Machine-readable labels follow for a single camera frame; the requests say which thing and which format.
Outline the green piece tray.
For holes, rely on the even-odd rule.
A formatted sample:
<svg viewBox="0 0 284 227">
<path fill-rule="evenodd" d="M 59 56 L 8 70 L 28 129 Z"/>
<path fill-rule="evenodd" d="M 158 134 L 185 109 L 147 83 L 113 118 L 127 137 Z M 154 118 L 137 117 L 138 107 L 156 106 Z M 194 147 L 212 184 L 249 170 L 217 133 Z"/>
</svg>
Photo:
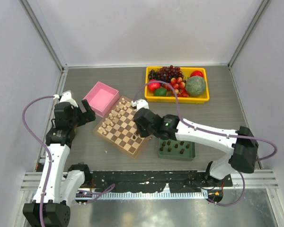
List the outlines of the green piece tray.
<svg viewBox="0 0 284 227">
<path fill-rule="evenodd" d="M 192 161 L 195 158 L 195 144 L 183 140 L 162 140 L 159 139 L 158 157 L 177 161 Z"/>
</svg>

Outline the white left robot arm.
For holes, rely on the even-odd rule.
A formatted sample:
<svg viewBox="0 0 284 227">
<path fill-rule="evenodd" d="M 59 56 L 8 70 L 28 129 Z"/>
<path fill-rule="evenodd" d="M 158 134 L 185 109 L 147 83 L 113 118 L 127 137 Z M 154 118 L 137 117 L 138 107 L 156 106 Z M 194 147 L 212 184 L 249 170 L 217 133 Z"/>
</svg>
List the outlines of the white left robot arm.
<svg viewBox="0 0 284 227">
<path fill-rule="evenodd" d="M 32 227 L 66 227 L 69 224 L 70 206 L 76 200 L 79 188 L 91 185 L 92 174 L 86 164 L 72 165 L 63 180 L 63 170 L 70 153 L 76 128 L 95 120 L 95 112 L 87 100 L 82 100 L 82 112 L 71 91 L 51 97 L 54 106 L 52 127 L 45 142 L 37 141 L 46 151 L 39 186 L 30 203 L 24 204 L 23 214 Z"/>
</svg>

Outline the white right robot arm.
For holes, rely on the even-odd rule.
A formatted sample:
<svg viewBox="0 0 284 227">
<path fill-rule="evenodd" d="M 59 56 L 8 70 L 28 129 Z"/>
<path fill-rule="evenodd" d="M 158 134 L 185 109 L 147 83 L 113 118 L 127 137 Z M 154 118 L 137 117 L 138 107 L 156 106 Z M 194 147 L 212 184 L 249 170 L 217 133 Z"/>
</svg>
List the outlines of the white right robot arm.
<svg viewBox="0 0 284 227">
<path fill-rule="evenodd" d="M 251 174 L 255 170 L 258 142 L 247 127 L 241 126 L 238 131 L 222 130 L 176 115 L 160 117 L 145 108 L 138 110 L 133 120 L 142 137 L 153 135 L 162 140 L 189 141 L 223 151 L 225 155 L 211 161 L 206 168 L 204 180 L 209 186 L 216 186 L 236 171 Z"/>
</svg>

